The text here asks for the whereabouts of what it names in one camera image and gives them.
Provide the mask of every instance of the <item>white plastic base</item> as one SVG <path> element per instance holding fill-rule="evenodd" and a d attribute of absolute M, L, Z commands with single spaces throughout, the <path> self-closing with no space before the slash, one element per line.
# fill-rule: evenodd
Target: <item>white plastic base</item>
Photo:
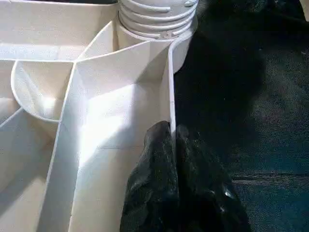
<path fill-rule="evenodd" d="M 117 10 L 0 1 L 0 231 L 118 231 L 146 131 L 175 132 L 173 74 L 195 27 L 149 39 Z"/>

